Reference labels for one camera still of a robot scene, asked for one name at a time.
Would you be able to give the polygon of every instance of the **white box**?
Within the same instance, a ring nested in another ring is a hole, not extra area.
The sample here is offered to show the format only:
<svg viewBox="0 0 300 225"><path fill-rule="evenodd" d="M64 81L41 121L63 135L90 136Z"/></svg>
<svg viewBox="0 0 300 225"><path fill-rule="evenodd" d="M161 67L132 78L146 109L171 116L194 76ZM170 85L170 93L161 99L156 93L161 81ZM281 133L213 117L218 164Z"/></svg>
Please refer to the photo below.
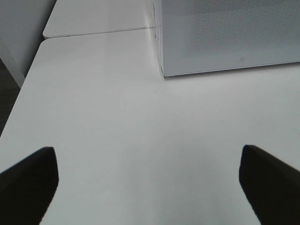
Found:
<svg viewBox="0 0 300 225"><path fill-rule="evenodd" d="M300 61L299 0L153 0L165 76Z"/></svg>

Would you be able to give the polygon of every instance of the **white table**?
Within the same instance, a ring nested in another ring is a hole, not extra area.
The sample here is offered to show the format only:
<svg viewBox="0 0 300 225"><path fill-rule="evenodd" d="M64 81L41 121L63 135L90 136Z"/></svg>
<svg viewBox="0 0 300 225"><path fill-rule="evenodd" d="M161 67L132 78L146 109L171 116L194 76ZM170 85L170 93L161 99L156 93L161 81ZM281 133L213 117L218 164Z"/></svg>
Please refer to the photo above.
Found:
<svg viewBox="0 0 300 225"><path fill-rule="evenodd" d="M44 37L136 30L151 27L151 0L57 0Z"/></svg>
<svg viewBox="0 0 300 225"><path fill-rule="evenodd" d="M238 181L255 144L300 168L300 64L163 79L150 29L42 43L0 171L54 146L43 225L259 225Z"/></svg>

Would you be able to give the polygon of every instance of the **perforated panel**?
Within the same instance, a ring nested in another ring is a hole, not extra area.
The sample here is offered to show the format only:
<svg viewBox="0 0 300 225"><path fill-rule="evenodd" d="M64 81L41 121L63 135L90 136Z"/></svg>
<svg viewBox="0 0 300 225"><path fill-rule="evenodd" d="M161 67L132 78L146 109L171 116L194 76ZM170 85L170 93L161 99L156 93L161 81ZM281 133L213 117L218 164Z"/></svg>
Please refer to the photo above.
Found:
<svg viewBox="0 0 300 225"><path fill-rule="evenodd" d="M300 1L189 0L185 6L190 56L284 47L300 40Z"/></svg>
<svg viewBox="0 0 300 225"><path fill-rule="evenodd" d="M299 0L160 4L165 75L300 61Z"/></svg>

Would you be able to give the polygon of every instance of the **white wall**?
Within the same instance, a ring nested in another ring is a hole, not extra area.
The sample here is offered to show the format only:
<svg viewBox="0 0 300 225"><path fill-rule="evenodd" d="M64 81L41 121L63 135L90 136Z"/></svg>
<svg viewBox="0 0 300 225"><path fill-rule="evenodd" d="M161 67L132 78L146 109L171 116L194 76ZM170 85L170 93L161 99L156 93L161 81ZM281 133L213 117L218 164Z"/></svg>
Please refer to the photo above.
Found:
<svg viewBox="0 0 300 225"><path fill-rule="evenodd" d="M0 39L23 75L27 74L43 40L42 33L55 2L0 0Z"/></svg>

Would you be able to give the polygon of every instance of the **gray carpet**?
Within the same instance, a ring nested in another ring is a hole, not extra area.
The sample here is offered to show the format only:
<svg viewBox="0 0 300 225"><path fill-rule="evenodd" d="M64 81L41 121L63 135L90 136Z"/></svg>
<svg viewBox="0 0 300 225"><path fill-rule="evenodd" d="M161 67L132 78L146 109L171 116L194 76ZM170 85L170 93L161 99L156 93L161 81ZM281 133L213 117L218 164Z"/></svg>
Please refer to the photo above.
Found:
<svg viewBox="0 0 300 225"><path fill-rule="evenodd" d="M19 92L20 88L0 60L0 136Z"/></svg>

